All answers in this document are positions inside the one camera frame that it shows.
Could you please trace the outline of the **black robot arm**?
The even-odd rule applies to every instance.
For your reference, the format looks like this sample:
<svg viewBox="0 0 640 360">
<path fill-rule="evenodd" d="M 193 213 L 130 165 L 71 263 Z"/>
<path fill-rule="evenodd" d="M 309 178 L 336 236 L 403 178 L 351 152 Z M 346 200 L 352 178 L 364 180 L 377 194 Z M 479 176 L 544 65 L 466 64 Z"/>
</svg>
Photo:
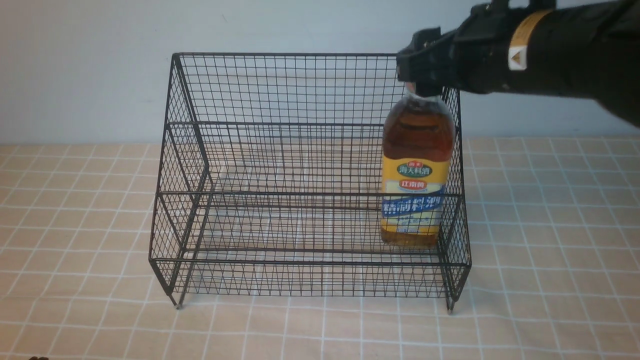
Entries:
<svg viewBox="0 0 640 360">
<path fill-rule="evenodd" d="M 480 3 L 454 30 L 415 32 L 397 53 L 397 79 L 426 97 L 450 88 L 594 100 L 638 128 L 639 15 L 637 0 Z"/>
</svg>

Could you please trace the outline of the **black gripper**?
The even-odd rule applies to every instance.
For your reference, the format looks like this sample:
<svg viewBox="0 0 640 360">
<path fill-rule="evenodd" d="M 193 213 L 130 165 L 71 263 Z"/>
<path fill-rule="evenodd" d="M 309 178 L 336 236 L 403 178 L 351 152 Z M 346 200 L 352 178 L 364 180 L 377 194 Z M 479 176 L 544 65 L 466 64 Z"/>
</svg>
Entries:
<svg viewBox="0 0 640 360">
<path fill-rule="evenodd" d="M 414 32 L 397 53 L 397 79 L 414 82 L 414 93 L 434 97 L 445 88 L 472 94 L 520 94 L 521 85 L 508 66 L 509 43 L 523 19 L 522 7 L 490 0 L 471 7 L 454 30 L 425 28 Z"/>
</svg>

